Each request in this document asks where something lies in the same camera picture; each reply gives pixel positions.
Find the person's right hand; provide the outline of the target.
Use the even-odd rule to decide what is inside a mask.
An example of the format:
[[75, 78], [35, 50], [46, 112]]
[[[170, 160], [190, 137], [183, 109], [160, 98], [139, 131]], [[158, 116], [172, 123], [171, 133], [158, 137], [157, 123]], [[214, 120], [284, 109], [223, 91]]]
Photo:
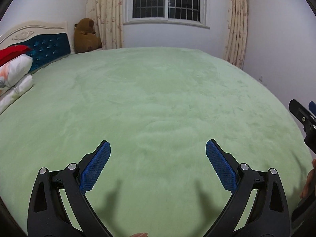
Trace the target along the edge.
[[316, 169], [316, 159], [313, 159], [312, 165], [313, 165], [313, 169], [310, 170], [310, 172], [308, 173], [307, 178], [306, 178], [306, 183], [305, 183], [304, 188], [299, 196], [301, 199], [308, 196], [309, 189], [311, 188], [311, 182], [313, 179], [313, 175], [314, 175], [315, 169]]

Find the person's left hand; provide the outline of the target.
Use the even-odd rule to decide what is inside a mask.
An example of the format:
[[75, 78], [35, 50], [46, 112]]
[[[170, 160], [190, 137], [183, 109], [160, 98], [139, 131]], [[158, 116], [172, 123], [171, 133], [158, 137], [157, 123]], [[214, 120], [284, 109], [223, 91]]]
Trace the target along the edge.
[[130, 237], [148, 237], [148, 233], [142, 232], [142, 233], [136, 233], [131, 235]]

